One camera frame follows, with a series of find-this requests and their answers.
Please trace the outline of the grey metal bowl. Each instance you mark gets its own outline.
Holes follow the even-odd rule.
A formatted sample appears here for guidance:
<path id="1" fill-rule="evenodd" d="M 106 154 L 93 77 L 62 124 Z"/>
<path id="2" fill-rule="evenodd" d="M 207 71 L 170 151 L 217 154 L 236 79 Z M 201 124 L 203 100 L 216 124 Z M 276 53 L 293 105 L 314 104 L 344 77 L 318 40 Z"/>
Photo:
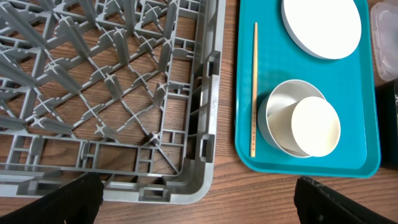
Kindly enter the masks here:
<path id="1" fill-rule="evenodd" d="M 310 96 L 316 96 L 323 100 L 326 99 L 321 91 L 311 83 L 293 79 L 284 81 L 277 85 L 261 102 L 257 112 L 257 125 L 259 127 L 259 132 L 269 145 L 293 157 L 310 157 L 310 155 L 303 152 L 301 149 L 294 151 L 280 146 L 271 133 L 268 122 L 268 117 L 272 113 Z"/>

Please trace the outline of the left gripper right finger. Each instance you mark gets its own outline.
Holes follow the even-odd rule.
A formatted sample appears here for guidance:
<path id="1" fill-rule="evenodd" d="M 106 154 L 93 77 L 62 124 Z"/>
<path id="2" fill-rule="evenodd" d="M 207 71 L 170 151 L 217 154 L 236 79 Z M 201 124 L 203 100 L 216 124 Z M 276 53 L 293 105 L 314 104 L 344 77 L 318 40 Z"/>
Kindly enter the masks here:
<path id="1" fill-rule="evenodd" d="M 301 224 L 397 224 L 307 176 L 297 179 L 294 205 Z"/>

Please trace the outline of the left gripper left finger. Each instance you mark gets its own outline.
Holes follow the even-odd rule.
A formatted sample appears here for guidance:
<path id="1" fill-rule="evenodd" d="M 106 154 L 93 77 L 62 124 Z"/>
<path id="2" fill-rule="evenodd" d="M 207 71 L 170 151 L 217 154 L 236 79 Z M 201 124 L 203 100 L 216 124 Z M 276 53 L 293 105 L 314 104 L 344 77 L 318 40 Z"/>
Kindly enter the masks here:
<path id="1" fill-rule="evenodd" d="M 93 223 L 103 203 L 104 184 L 88 173 L 1 217 L 1 223 Z"/>

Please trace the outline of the large white plate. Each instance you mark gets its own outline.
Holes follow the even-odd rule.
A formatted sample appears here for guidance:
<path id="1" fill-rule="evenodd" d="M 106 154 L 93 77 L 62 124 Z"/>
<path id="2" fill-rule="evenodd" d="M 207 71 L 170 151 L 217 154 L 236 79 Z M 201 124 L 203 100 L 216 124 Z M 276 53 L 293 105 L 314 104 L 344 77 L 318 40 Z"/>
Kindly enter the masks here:
<path id="1" fill-rule="evenodd" d="M 282 0 L 282 21 L 290 38 L 311 56 L 339 60 L 361 39 L 361 19 L 353 0 Z"/>

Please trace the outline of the white paper cup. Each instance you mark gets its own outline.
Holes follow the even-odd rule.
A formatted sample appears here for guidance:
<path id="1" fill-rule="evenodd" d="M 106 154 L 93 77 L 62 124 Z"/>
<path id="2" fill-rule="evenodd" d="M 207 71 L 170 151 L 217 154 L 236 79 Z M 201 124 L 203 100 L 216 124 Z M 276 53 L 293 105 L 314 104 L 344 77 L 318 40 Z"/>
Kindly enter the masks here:
<path id="1" fill-rule="evenodd" d="M 301 155 L 324 157 L 334 151 L 341 136 L 340 119 L 327 100 L 306 97 L 268 116 L 275 142 Z"/>

